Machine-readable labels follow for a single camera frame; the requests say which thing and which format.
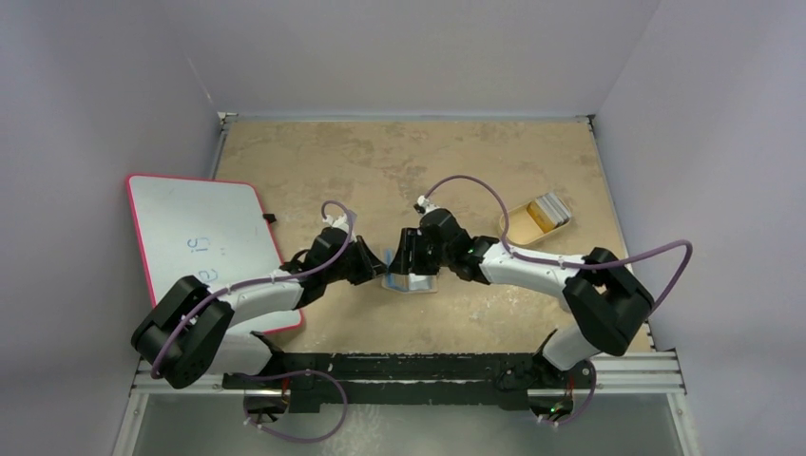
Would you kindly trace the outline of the beige leather card holder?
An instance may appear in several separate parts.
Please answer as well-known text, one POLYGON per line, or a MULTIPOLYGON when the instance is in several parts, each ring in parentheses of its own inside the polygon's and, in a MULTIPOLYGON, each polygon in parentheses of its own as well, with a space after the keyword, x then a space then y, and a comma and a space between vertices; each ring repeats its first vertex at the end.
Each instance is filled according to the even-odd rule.
POLYGON ((415 254, 409 255, 409 272, 406 275, 386 274, 380 281, 382 288, 401 294, 431 294, 438 291, 438 277, 436 275, 416 275, 413 267, 416 263, 415 254))

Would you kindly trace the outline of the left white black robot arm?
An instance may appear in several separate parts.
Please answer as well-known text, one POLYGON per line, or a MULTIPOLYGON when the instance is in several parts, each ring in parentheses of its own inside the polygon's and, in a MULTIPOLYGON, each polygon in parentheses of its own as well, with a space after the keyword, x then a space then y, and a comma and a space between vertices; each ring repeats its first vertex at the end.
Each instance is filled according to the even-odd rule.
POLYGON ((155 379, 176 390, 207 373, 243 373, 259 388, 282 379, 278 348, 261 330, 238 325, 273 313, 300 310, 320 299, 328 285, 360 285, 385 275, 386 264, 363 237, 326 227, 310 248, 266 277, 211 291, 196 275, 180 277, 134 330, 130 343, 155 379))

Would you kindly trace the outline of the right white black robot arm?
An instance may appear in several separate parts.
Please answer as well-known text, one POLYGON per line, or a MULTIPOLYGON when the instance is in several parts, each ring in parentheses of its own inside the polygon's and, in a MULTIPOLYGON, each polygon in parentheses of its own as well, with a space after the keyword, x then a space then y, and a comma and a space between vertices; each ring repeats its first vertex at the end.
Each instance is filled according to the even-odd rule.
POLYGON ((582 361, 606 353, 624 354, 655 300, 615 256, 596 247, 564 259, 506 247, 496 237, 471 236, 444 208, 422 215, 404 228, 388 272, 395 276, 435 276, 447 268, 460 279, 485 285, 511 285, 550 295, 573 317, 552 333, 533 362, 536 379, 555 387, 582 361))

